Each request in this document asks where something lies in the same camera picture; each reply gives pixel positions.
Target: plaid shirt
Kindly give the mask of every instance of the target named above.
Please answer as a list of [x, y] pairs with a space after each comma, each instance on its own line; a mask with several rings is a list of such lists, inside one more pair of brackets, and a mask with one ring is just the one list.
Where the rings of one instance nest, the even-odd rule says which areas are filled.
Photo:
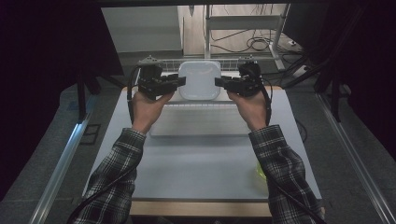
[[[256, 156], [265, 173], [271, 174], [294, 198], [319, 214], [318, 201], [305, 181], [301, 158], [286, 144], [278, 125], [249, 134]], [[143, 153], [146, 136], [132, 129], [123, 129], [110, 154], [92, 174], [84, 198], [108, 185], [128, 167], [136, 165]], [[124, 223], [131, 209], [136, 170], [119, 184], [87, 205], [75, 223]], [[268, 183], [269, 207], [274, 223], [315, 223], [300, 208]]]

